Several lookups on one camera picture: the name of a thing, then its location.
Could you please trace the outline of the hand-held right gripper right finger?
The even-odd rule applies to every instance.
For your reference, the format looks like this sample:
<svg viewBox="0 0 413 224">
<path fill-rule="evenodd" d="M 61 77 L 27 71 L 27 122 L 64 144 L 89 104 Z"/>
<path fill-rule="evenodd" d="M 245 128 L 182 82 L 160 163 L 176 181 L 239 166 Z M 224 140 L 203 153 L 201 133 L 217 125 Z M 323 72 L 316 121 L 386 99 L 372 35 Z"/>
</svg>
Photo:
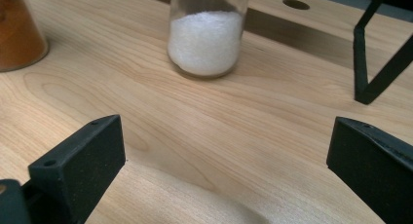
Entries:
<svg viewBox="0 0 413 224">
<path fill-rule="evenodd" d="M 413 224 L 413 145 L 338 117 L 326 164 L 386 224 Z"/>
</svg>

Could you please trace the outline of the glass jar of white powder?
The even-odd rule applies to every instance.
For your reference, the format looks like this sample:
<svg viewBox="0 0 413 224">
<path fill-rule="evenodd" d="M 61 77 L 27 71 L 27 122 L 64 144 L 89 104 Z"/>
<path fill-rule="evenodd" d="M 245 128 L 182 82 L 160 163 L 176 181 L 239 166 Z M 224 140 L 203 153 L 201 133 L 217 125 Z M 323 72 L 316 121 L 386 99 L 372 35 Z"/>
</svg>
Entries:
<svg viewBox="0 0 413 224">
<path fill-rule="evenodd" d="M 240 56 L 248 0 L 170 0 L 168 54 L 188 75 L 219 77 Z"/>
</svg>

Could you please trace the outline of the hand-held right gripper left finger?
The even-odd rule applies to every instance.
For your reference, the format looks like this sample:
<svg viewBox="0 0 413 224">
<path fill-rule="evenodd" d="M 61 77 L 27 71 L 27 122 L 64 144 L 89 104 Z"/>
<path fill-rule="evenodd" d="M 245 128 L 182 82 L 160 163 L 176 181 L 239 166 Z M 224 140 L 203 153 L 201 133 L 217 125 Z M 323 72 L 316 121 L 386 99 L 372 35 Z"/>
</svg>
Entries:
<svg viewBox="0 0 413 224">
<path fill-rule="evenodd" d="M 84 224 L 126 162 L 121 117 L 91 121 L 28 167 L 34 224 Z"/>
</svg>

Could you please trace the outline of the black shelf rack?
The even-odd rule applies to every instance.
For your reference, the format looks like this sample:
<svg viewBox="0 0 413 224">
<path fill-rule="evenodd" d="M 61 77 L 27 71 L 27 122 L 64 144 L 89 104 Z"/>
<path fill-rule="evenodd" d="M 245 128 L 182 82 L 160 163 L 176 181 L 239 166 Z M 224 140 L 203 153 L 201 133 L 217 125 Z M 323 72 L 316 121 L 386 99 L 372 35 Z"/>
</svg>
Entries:
<svg viewBox="0 0 413 224">
<path fill-rule="evenodd" d="M 377 75 L 368 81 L 365 27 L 384 1 L 372 0 L 353 30 L 355 100 L 365 105 L 379 97 L 413 61 L 412 34 Z"/>
</svg>

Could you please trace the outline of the glass jar of orange powder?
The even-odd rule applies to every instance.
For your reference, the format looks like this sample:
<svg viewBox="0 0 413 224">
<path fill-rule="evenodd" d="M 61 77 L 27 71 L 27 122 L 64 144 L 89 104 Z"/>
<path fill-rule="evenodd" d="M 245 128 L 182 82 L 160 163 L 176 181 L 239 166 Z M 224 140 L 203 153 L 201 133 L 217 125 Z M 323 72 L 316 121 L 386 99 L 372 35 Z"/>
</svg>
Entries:
<svg viewBox="0 0 413 224">
<path fill-rule="evenodd" d="M 0 72 L 30 66 L 48 51 L 28 0 L 0 0 Z"/>
</svg>

